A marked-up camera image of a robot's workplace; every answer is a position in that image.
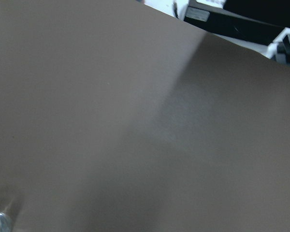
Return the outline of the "black laptop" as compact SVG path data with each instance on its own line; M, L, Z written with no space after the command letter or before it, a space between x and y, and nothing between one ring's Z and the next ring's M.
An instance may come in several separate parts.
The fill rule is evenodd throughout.
M290 28L290 0L191 0L184 22L213 34L269 45Z

